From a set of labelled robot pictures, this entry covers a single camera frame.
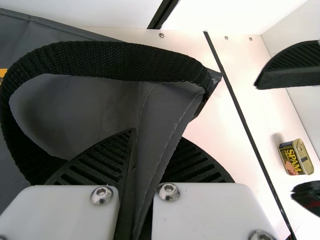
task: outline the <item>screw head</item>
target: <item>screw head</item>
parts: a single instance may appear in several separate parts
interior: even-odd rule
[[[276,240],[269,233],[262,230],[255,230],[249,237],[249,240]]]
[[[114,191],[108,186],[99,186],[91,193],[91,202],[94,205],[102,205],[110,202]]]
[[[180,190],[173,183],[162,183],[158,187],[158,196],[166,202],[174,202],[180,197]]]

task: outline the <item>white wall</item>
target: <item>white wall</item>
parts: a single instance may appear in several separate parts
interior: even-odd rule
[[[271,56],[293,44],[320,39],[320,0],[308,0],[263,33],[262,38]],[[320,87],[291,87],[286,90],[320,157]]]
[[[0,0],[0,8],[78,27],[146,29],[162,0]]]
[[[260,35],[307,0],[181,0],[162,29]]]

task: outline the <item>gray stitched fabric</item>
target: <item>gray stitched fabric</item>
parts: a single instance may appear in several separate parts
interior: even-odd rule
[[[0,68],[26,53],[59,41],[115,39],[0,9]],[[188,82],[124,82],[44,74],[11,97],[23,132],[50,155],[71,160],[99,141],[137,129],[134,236],[137,238],[166,166],[204,90]],[[0,137],[0,213],[29,184]]]

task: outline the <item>white panel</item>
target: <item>white panel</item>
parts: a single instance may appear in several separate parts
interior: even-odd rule
[[[97,187],[30,186],[1,214],[0,235],[8,240],[113,240],[118,190],[109,186],[112,199],[94,205],[91,193]]]
[[[162,29],[262,34],[307,0],[181,0]]]
[[[180,198],[153,198],[152,240],[248,240],[263,230],[274,236],[253,192],[236,183],[175,183]]]
[[[162,0],[0,0],[0,8],[87,27],[145,29]]]
[[[307,1],[262,34],[262,38],[272,56],[296,43],[320,39],[320,1]],[[291,87],[286,90],[319,157],[320,87]]]
[[[317,221],[312,213],[291,199],[294,186],[320,179],[320,162],[285,89],[257,90],[253,83],[270,55],[260,36],[216,36],[213,45],[224,66],[236,98],[243,111],[259,153],[271,177],[279,199],[294,231],[303,225],[300,236],[317,236],[318,229],[308,221]],[[312,175],[289,176],[282,164],[277,145],[301,138],[314,165]]]
[[[131,43],[186,54],[219,72],[201,31],[84,29]],[[159,33],[164,33],[164,38],[160,38]],[[219,83],[200,115],[188,124],[183,136],[215,158],[236,183],[245,184],[253,190],[280,240],[289,235],[224,81]]]
[[[320,39],[320,1],[308,0],[262,34],[271,56],[294,44]]]

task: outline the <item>white plastic block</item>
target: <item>white plastic block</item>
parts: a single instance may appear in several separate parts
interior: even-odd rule
[[[8,240],[113,240],[119,194],[102,205],[91,202],[98,186],[37,185],[23,190],[0,215]]]

